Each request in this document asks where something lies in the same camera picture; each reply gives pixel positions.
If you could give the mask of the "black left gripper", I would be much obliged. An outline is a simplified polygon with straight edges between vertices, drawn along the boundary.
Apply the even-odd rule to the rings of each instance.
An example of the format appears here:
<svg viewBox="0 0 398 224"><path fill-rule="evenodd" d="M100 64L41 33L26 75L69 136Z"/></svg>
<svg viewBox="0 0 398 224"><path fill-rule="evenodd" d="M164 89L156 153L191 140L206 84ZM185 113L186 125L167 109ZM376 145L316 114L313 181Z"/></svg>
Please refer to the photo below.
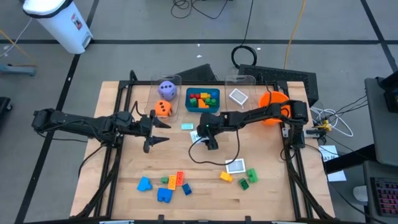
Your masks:
<svg viewBox="0 0 398 224"><path fill-rule="evenodd" d="M151 146L169 140L169 138L166 137L153 136L152 135L153 125L156 128L165 128L165 129L171 128L171 126L159 120L158 117L155 117L154 110L151 110L149 115L143 115L139 121L138 132L136 136L145 138L143 146L143 151L145 153L149 153Z"/></svg>

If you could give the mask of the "orange foam die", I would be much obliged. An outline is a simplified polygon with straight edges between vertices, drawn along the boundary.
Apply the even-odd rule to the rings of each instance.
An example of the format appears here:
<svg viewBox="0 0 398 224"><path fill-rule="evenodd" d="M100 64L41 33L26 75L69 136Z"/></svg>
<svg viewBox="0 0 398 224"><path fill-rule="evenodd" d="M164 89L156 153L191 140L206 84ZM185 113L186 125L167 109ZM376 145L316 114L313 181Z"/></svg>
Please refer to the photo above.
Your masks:
<svg viewBox="0 0 398 224"><path fill-rule="evenodd" d="M172 104L165 100L159 100L155 104L155 115L160 117L169 117L172 115Z"/></svg>

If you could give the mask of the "purple foam die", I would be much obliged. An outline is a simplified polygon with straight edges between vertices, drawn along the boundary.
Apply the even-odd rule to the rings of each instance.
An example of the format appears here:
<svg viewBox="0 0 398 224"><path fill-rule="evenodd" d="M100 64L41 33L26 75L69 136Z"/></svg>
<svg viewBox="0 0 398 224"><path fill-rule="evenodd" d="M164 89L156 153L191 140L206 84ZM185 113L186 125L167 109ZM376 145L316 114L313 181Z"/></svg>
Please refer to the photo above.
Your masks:
<svg viewBox="0 0 398 224"><path fill-rule="evenodd" d="M171 101L177 95L177 87L170 81L163 81L158 87L158 94L166 101Z"/></svg>

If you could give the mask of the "plastic coated card box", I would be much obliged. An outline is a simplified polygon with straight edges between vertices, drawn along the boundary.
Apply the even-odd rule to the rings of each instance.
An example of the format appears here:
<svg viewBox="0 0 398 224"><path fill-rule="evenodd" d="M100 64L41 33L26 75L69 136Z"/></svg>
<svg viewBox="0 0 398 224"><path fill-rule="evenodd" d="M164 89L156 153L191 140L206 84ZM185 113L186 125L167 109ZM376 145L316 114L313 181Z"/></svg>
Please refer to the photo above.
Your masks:
<svg viewBox="0 0 398 224"><path fill-rule="evenodd" d="M228 160L226 163L226 172L228 174L238 174L246 171L244 159Z"/></svg>

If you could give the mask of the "light blue toy block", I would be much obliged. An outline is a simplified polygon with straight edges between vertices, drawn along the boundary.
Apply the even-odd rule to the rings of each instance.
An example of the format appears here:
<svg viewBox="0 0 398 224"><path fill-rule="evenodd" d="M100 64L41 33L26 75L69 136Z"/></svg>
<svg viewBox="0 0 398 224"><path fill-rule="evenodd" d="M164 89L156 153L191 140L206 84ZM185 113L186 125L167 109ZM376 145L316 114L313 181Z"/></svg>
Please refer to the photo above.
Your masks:
<svg viewBox="0 0 398 224"><path fill-rule="evenodd" d="M150 179L148 177L143 176L140 181L139 184L137 185L137 190L141 191L141 192L145 192L147 190L151 190L152 189L152 184L150 182Z"/></svg>

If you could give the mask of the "blue arch block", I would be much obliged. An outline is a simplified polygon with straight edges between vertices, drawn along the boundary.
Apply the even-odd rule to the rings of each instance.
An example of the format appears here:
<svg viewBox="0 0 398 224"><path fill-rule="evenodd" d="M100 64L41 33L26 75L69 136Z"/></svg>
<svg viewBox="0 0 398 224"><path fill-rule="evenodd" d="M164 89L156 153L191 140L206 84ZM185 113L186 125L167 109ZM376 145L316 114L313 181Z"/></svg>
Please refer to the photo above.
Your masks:
<svg viewBox="0 0 398 224"><path fill-rule="evenodd" d="M158 188L157 201L170 203L170 201L172 199L172 194L173 194L173 190L166 189L166 188Z"/></svg>

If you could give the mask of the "clear plastic bin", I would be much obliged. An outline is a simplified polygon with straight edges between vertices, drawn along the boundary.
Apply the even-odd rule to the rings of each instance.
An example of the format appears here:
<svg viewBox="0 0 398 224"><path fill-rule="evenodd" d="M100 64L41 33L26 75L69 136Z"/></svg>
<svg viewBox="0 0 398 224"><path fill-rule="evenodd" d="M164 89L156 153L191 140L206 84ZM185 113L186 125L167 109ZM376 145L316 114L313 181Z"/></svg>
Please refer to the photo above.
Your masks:
<svg viewBox="0 0 398 224"><path fill-rule="evenodd" d="M229 98L229 94L237 88L249 98L243 106L239 106ZM258 107L256 80L250 75L230 75L224 80L224 93L227 112L240 112L245 115Z"/></svg>
<svg viewBox="0 0 398 224"><path fill-rule="evenodd" d="M180 103L180 94L181 94L181 84L182 78L178 75L167 75L167 74L156 74L151 77L150 81L150 91L147 100L147 105L145 107L145 112L150 113L151 110L155 110L155 104L159 100L164 100L158 94L158 87L163 81L170 81L177 87L177 95L173 100L168 101L172 104L172 115L169 117L160 117L158 118L165 123L172 123L177 120L178 106Z"/></svg>

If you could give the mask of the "black slanted panel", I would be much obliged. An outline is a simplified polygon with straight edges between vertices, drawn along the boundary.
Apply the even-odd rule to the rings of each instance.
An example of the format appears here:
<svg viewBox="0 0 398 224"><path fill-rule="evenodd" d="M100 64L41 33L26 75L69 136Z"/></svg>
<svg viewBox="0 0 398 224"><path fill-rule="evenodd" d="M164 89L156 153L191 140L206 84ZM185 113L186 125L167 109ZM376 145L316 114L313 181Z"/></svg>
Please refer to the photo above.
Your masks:
<svg viewBox="0 0 398 224"><path fill-rule="evenodd" d="M177 73L183 82L218 81L209 63Z"/></svg>

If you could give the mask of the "orange pumpkin bucket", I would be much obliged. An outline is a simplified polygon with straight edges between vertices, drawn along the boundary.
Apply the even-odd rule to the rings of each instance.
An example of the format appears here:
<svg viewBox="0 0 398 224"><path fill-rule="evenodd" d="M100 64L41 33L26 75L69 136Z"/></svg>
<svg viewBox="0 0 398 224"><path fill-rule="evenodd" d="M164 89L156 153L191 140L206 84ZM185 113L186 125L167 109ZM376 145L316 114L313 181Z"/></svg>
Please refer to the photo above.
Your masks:
<svg viewBox="0 0 398 224"><path fill-rule="evenodd" d="M284 93L281 93L279 91L267 91L265 92L261 99L259 100L259 107L266 107L268 106L270 103L283 103L285 101L287 101L289 99L289 97L287 95L285 95ZM283 107L281 107L281 113L284 116L290 117L290 106L289 105L285 105ZM276 118L271 118L271 119L267 119L263 121L263 124L266 126L274 126L276 124L281 123L282 121L280 119L276 119Z"/></svg>

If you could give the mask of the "white paper sheet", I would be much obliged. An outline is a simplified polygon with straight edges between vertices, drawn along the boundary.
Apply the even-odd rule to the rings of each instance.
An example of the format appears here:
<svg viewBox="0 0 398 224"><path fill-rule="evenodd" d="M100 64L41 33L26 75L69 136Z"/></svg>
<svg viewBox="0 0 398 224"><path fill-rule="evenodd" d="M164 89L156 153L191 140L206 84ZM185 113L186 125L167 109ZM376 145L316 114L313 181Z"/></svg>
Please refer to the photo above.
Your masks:
<svg viewBox="0 0 398 224"><path fill-rule="evenodd" d="M327 178L328 178L329 182L345 182L345 181L347 181L345 172L343 170L328 174Z"/></svg>
<svg viewBox="0 0 398 224"><path fill-rule="evenodd" d="M322 154L323 162L339 157L335 146L319 146L318 148Z"/></svg>

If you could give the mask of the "grey-blue floor base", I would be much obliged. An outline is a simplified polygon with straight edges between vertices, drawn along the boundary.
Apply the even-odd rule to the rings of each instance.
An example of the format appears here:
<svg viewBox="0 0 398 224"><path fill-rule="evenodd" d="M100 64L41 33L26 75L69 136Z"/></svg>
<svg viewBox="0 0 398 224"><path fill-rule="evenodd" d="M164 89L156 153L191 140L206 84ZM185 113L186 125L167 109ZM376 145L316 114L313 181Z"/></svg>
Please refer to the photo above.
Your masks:
<svg viewBox="0 0 398 224"><path fill-rule="evenodd" d="M2 73L2 74L28 75L28 76L33 77L33 76L35 76L36 72L37 72L36 66L0 64L0 73Z"/></svg>

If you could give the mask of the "black chair base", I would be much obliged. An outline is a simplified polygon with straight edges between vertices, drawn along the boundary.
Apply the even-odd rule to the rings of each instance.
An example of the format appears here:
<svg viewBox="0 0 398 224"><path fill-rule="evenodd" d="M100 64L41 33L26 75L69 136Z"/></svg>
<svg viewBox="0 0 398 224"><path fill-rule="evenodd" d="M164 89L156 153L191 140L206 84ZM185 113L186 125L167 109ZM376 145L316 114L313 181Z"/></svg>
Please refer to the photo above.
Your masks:
<svg viewBox="0 0 398 224"><path fill-rule="evenodd" d="M0 121L13 109L11 99L0 96Z"/></svg>

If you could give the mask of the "dark grey desk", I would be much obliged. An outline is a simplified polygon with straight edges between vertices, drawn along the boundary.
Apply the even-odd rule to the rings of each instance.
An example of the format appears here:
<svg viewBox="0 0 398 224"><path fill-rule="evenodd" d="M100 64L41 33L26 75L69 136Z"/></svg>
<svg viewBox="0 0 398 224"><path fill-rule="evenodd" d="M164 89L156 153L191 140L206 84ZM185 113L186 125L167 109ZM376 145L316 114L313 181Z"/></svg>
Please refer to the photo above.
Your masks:
<svg viewBox="0 0 398 224"><path fill-rule="evenodd" d="M366 161L363 164L364 180L368 193L368 212L372 222L379 221L383 224L398 224L398 218L379 216L374 204L373 193L371 192L371 177L398 179L398 167L380 164L377 162Z"/></svg>

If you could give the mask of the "black desk device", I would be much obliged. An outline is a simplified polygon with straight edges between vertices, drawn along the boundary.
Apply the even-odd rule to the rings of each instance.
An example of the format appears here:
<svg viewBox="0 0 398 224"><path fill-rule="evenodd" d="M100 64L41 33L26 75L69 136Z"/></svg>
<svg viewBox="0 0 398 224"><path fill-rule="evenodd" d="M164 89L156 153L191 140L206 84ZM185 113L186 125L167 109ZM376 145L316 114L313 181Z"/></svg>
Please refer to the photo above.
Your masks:
<svg viewBox="0 0 398 224"><path fill-rule="evenodd" d="M390 113L398 113L398 70L386 78L376 77L380 88L384 90L384 99Z"/></svg>

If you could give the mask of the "black keyboard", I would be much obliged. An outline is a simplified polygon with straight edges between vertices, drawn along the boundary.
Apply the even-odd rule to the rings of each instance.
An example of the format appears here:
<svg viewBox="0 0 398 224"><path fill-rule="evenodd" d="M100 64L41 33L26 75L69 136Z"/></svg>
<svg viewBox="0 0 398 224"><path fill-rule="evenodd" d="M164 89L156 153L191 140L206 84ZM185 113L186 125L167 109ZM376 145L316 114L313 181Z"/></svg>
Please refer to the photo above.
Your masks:
<svg viewBox="0 0 398 224"><path fill-rule="evenodd" d="M370 181L378 215L398 218L398 179L371 177Z"/></svg>

